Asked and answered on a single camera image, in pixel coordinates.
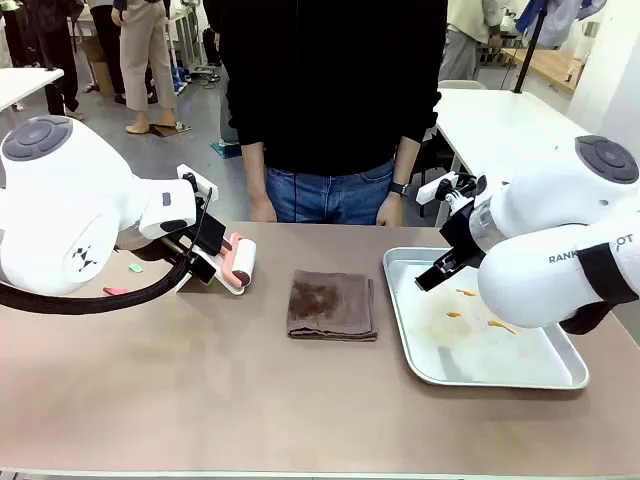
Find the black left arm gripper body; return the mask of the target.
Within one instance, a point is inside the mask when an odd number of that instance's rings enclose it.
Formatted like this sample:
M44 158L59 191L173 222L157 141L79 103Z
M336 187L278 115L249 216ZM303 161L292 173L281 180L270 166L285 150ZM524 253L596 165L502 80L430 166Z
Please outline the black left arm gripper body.
M167 248L169 250L167 262L171 265L185 264L189 268L200 266L200 256L194 251L189 242L183 242L181 234L169 235L167 237Z

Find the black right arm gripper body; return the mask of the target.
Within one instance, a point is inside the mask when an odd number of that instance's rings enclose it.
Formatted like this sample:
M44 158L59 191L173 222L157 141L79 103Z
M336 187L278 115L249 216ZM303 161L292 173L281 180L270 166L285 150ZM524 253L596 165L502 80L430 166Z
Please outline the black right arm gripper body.
M454 252L463 265L480 265L485 257L471 234L470 218L473 210L473 202L470 201L452 213L439 230L450 246L448 252Z

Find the person's left hand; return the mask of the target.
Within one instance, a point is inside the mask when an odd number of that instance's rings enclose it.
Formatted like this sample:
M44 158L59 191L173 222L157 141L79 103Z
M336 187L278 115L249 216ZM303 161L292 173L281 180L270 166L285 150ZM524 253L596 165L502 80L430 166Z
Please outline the person's left hand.
M385 227L401 227L404 221L403 197L389 192L378 209L376 225Z

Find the person's right hand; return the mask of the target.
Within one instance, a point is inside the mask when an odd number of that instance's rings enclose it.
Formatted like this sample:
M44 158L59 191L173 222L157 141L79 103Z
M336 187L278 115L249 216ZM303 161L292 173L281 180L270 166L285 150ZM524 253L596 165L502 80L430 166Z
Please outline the person's right hand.
M267 196L252 198L250 204L253 222L274 223L277 221L276 211Z

